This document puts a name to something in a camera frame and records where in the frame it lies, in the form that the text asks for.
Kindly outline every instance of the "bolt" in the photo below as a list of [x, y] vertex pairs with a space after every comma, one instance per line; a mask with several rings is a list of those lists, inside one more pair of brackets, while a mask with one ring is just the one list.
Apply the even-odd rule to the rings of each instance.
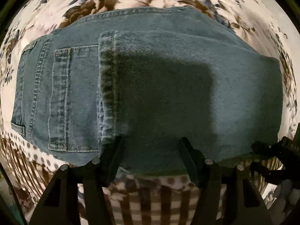
[[240, 171], [243, 171], [245, 169], [243, 165], [237, 165], [236, 168]]
[[212, 159], [205, 159], [205, 163], [207, 165], [212, 165], [214, 162], [212, 161]]
[[67, 164], [64, 164], [64, 165], [62, 165], [61, 167], [60, 167], [60, 169], [62, 170], [62, 171], [65, 171], [65, 170], [67, 170], [68, 169], [68, 165]]
[[100, 159], [97, 157], [92, 160], [93, 164], [98, 164], [99, 162], [100, 162]]

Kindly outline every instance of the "black cable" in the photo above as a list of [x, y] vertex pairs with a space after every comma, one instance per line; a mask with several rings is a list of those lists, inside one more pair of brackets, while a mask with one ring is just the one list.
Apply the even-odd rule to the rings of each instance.
[[22, 219], [22, 222], [24, 223], [24, 225], [28, 225], [28, 224], [27, 224], [27, 221], [26, 221], [26, 219], [25, 219], [25, 216], [24, 216], [24, 214], [23, 214], [21, 205], [20, 205], [20, 203], [19, 203], [17, 194], [16, 194], [16, 192], [15, 192], [15, 189], [14, 189], [14, 187], [13, 187], [11, 181], [9, 180], [9, 177], [8, 177], [8, 175], [6, 174], [6, 172], [5, 172], [5, 170], [4, 170], [4, 167], [2, 166], [1, 162], [0, 162], [0, 171], [1, 171], [1, 173], [3, 174], [5, 180], [6, 180], [7, 184], [8, 184], [9, 190], [10, 190], [10, 191], [12, 192], [12, 194], [13, 194], [13, 199], [14, 199], [14, 201], [15, 201], [15, 204], [16, 204], [17, 208], [18, 208], [18, 211], [19, 211], [20, 217], [21, 217], [21, 219]]

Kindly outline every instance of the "denim fabric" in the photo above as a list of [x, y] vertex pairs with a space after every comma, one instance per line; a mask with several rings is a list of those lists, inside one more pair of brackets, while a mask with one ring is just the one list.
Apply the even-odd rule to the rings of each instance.
[[185, 173], [186, 136], [220, 161], [277, 141], [278, 60], [197, 10], [139, 7], [85, 16], [38, 38], [19, 63], [12, 128], [84, 165], [125, 136], [121, 167]]

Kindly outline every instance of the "jeans pocket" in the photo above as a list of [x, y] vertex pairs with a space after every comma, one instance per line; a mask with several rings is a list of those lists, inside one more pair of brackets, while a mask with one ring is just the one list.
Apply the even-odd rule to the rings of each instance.
[[11, 128], [18, 132], [22, 137], [26, 136], [26, 128], [23, 119], [23, 80], [24, 69], [26, 66], [26, 58], [28, 53], [35, 47], [37, 40], [28, 44], [22, 51], [20, 62], [18, 65], [17, 80], [16, 80], [16, 94], [13, 106], [13, 115], [11, 118]]
[[98, 45], [55, 51], [49, 105], [49, 150], [99, 151]]

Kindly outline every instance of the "floral bedsheet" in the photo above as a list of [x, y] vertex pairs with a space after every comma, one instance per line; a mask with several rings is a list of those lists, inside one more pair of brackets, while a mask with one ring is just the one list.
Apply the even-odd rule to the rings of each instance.
[[[17, 67], [23, 48], [83, 16], [139, 6], [192, 6], [232, 29], [257, 52], [277, 58], [284, 90], [278, 138], [293, 138], [297, 127], [297, 101], [289, 41], [260, 0], [30, 0], [14, 18], [0, 47], [0, 153], [19, 184], [15, 189], [25, 214], [34, 208], [54, 172], [65, 162], [41, 152], [10, 127]], [[248, 166], [251, 161], [244, 160], [242, 164]], [[276, 158], [256, 161], [271, 169], [280, 166]], [[266, 186], [263, 179], [256, 177], [255, 184], [262, 193]], [[114, 224], [189, 224], [201, 193], [187, 175], [134, 177], [122, 174], [103, 190]], [[225, 191], [226, 186], [223, 186], [217, 218], [223, 214]], [[80, 185], [79, 210], [84, 218]]]

